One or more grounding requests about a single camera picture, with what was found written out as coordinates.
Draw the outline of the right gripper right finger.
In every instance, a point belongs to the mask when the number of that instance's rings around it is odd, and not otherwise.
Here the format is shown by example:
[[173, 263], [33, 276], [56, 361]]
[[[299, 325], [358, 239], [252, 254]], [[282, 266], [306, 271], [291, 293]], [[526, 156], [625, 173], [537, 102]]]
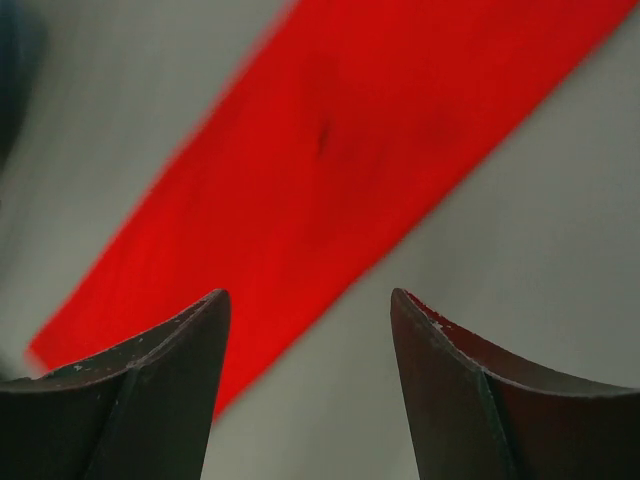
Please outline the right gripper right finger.
[[638, 390], [522, 358], [404, 289], [390, 317], [420, 478], [638, 478]]

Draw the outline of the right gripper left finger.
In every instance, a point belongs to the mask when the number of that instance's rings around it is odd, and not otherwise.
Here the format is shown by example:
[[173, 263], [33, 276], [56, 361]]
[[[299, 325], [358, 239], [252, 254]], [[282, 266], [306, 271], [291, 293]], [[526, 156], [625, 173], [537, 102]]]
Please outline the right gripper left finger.
[[215, 290], [94, 356], [2, 382], [2, 478], [200, 478], [230, 317]]

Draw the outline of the red t shirt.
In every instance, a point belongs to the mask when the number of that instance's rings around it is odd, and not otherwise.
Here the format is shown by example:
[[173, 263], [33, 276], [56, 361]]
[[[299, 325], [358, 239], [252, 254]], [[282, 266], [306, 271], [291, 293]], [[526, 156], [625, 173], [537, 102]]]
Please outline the red t shirt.
[[224, 411], [629, 15], [300, 1], [30, 342], [44, 370], [231, 296]]

